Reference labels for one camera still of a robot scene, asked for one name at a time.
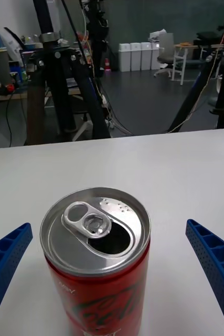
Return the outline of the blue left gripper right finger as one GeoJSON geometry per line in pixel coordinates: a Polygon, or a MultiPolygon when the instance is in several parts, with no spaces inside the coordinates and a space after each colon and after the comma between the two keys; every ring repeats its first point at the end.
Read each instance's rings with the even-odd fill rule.
{"type": "Polygon", "coordinates": [[[193,219],[187,221],[186,236],[224,316],[224,241],[193,219]]]}

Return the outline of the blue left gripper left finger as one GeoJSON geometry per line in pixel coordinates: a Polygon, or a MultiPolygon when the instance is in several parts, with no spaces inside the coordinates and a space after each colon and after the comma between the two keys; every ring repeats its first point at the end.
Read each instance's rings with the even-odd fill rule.
{"type": "Polygon", "coordinates": [[[0,305],[32,238],[30,223],[24,223],[0,239],[0,305]]]}

